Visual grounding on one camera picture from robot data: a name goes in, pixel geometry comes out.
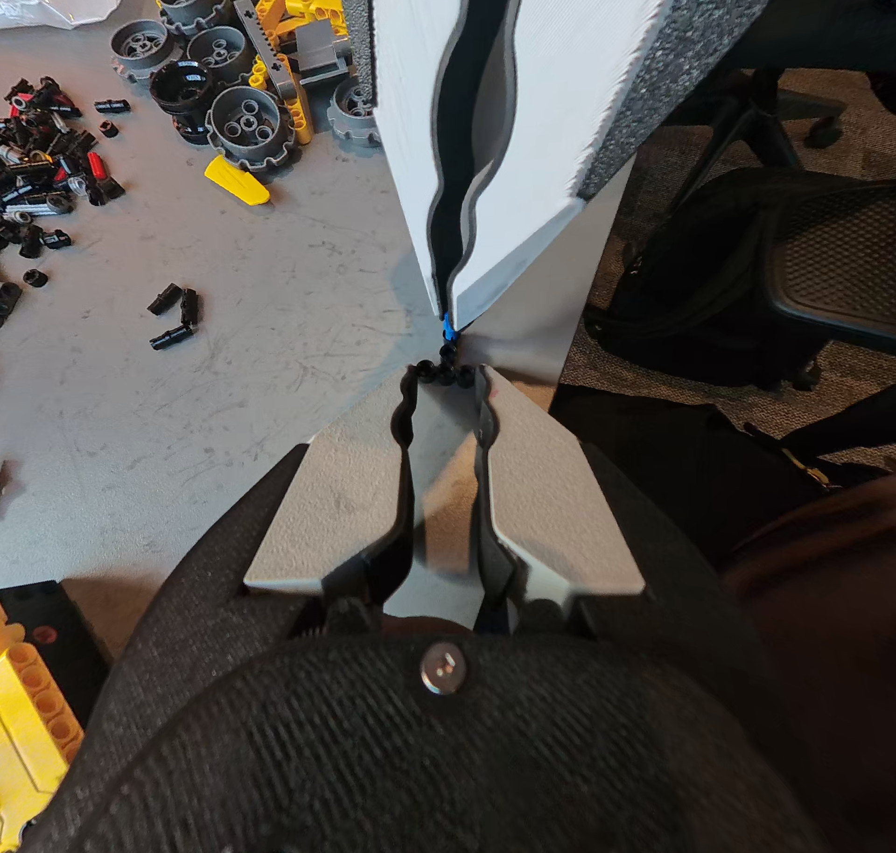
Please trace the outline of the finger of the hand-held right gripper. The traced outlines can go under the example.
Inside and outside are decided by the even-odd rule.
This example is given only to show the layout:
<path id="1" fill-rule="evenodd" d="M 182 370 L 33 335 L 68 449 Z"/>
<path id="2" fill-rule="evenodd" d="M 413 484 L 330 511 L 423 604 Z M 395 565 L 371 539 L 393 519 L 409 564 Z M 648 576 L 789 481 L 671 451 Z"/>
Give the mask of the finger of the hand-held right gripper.
<path id="1" fill-rule="evenodd" d="M 487 311 L 585 205 L 592 157 L 675 0 L 510 0 L 505 116 L 462 209 L 452 325 Z"/>
<path id="2" fill-rule="evenodd" d="M 370 0 L 375 122 L 434 313 L 451 309 L 472 178 L 470 0 Z"/>

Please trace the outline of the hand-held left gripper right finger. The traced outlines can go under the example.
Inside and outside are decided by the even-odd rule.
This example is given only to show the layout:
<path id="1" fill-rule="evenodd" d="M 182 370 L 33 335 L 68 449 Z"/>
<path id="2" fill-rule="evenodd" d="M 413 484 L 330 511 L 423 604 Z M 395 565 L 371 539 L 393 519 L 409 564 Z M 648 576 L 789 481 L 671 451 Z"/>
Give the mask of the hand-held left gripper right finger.
<path id="1" fill-rule="evenodd" d="M 644 577 L 578 438 L 476 369 L 477 562 L 489 605 L 634 598 Z"/>

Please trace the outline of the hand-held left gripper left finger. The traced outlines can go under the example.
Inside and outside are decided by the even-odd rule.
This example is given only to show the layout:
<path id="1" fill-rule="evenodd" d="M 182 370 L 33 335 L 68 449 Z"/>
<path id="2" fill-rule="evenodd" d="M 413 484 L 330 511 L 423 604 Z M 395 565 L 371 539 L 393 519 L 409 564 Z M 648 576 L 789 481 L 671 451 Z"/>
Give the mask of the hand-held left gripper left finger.
<path id="1" fill-rule="evenodd" d="M 254 590 L 389 597 L 413 561 L 418 379 L 388 376 L 317 433 L 245 573 Z"/>

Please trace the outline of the black multi-hole connector piece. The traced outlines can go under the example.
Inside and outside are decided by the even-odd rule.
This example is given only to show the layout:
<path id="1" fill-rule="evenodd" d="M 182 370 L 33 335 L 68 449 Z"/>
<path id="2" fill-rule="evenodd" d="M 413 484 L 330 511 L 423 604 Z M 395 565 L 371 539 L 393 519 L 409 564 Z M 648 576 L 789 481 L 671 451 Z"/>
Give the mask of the black multi-hole connector piece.
<path id="1" fill-rule="evenodd" d="M 420 384 L 456 385 L 461 389 L 471 389 L 475 385 L 476 368 L 460 362 L 460 346 L 457 342 L 446 342 L 439 350 L 437 363 L 422 359 L 410 366 L 410 371 Z"/>

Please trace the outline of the yellow toy vehicle model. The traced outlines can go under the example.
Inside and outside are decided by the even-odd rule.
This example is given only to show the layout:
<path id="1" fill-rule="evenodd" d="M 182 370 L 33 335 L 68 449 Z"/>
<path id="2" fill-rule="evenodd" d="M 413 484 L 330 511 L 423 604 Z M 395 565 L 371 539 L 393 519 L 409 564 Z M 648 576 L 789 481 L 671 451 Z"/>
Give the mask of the yellow toy vehicle model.
<path id="1" fill-rule="evenodd" d="M 84 741 L 108 674 L 53 580 L 1 590 L 1 850 L 18 851 Z"/>

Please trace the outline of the pile of small building parts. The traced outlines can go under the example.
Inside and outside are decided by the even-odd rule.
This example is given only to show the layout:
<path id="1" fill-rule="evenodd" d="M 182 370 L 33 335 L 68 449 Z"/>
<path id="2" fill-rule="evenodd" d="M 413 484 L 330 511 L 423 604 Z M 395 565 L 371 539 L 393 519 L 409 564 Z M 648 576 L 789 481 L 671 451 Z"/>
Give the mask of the pile of small building parts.
<path id="1" fill-rule="evenodd" d="M 53 77 L 37 84 L 20 78 L 2 103 L 1 247 L 35 262 L 73 244 L 66 231 L 39 220 L 69 215 L 80 200 L 108 205 L 126 190 L 98 153 L 96 135 L 77 124 L 82 110 Z"/>

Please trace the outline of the grey desk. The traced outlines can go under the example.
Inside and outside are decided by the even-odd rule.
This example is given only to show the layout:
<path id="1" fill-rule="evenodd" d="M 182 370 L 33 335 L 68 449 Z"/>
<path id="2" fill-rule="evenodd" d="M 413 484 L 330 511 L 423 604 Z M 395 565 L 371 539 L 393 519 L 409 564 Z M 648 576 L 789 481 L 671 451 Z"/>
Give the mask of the grey desk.
<path id="1" fill-rule="evenodd" d="M 133 112 L 99 148 L 126 193 L 78 205 L 73 245 L 39 264 L 2 327 L 2 586 L 110 584 L 113 607 L 155 590 L 205 530 L 284 456 L 393 370 L 434 357 L 441 330 L 386 155 L 318 133 L 249 207 L 204 170 L 109 40 L 154 0 L 73 31 L 2 32 L 2 93 L 50 75 L 85 114 Z M 195 289 L 194 336 L 169 284 Z"/>

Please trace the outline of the dark grey gear rack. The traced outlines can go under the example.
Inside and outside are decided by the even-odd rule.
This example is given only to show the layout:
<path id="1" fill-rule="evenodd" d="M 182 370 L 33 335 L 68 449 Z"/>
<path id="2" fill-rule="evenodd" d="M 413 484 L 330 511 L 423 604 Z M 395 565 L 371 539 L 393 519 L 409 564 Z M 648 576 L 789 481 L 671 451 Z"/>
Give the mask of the dark grey gear rack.
<path id="1" fill-rule="evenodd" d="M 235 0 L 234 9 L 243 26 L 246 38 L 256 52 L 251 86 L 275 93 L 286 107 L 295 127 L 297 142 L 307 145 L 313 141 L 315 130 L 311 119 L 308 97 L 297 77 L 289 67 L 287 58 L 277 53 L 268 33 L 250 0 Z"/>

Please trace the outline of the group of grey toothed wheels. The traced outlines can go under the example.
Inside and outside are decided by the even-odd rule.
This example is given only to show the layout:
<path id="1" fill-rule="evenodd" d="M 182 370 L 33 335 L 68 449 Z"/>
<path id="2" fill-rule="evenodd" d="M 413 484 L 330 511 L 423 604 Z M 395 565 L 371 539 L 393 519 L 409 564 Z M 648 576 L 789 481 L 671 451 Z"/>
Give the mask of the group of grey toothed wheels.
<path id="1" fill-rule="evenodd" d="M 149 94 L 152 75 L 165 63 L 204 64 L 217 85 L 210 108 L 199 123 L 168 116 L 174 130 L 185 142 L 208 145 L 238 168 L 264 175 L 288 162 L 303 145 L 297 142 L 286 107 L 273 93 L 249 83 L 256 52 L 235 13 L 234 1 L 155 0 L 157 19 L 131 21 L 114 33 L 112 64 L 118 75 Z M 254 7 L 258 2 L 250 1 Z M 362 92 L 353 55 L 347 75 L 308 87 L 306 93 L 328 84 L 334 84 L 334 89 L 325 108 L 324 127 L 348 145 L 379 148 L 382 143 L 371 96 Z"/>

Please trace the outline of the yellow curved panel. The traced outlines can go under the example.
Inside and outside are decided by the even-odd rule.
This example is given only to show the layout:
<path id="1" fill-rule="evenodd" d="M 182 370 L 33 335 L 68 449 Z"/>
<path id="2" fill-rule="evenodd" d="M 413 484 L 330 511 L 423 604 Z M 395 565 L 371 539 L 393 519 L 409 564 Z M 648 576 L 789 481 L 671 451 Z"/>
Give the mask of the yellow curved panel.
<path id="1" fill-rule="evenodd" d="M 204 176 L 216 186 L 240 200 L 255 207 L 271 201 L 271 193 L 250 172 L 228 162 L 224 156 L 216 156 L 206 166 Z"/>

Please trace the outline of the black wheel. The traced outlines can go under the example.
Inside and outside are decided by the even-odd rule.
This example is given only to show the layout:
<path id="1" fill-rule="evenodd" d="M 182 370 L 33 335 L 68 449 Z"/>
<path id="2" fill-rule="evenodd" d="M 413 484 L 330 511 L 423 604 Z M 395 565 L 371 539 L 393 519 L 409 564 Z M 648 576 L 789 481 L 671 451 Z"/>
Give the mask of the black wheel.
<path id="1" fill-rule="evenodd" d="M 155 72 L 150 94 L 167 115 L 180 121 L 204 120 L 216 94 L 216 82 L 202 63 L 191 60 L 169 61 Z"/>

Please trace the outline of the black office chair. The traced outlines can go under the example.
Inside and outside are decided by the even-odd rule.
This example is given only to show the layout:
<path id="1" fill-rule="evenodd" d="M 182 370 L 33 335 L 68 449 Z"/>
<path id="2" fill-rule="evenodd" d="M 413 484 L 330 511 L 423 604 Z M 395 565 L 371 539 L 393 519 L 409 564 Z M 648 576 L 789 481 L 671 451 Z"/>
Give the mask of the black office chair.
<path id="1" fill-rule="evenodd" d="M 840 342 L 894 354 L 895 187 L 802 167 L 784 120 L 831 144 L 845 107 L 782 93 L 777 68 L 702 83 L 667 118 L 711 141 L 583 323 L 636 366 L 721 387 L 812 390 Z"/>

